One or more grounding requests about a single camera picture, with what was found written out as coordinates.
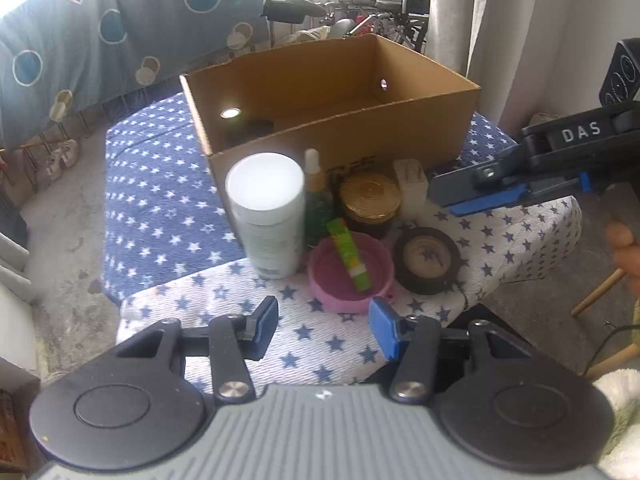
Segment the person's right hand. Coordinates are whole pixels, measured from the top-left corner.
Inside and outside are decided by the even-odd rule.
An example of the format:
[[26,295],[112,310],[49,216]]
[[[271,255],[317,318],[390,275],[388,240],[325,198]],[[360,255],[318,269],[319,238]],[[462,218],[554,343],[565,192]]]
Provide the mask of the person's right hand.
[[616,266],[628,276],[628,285],[636,298],[640,297],[640,247],[631,230],[619,221],[610,221],[605,237],[613,249]]

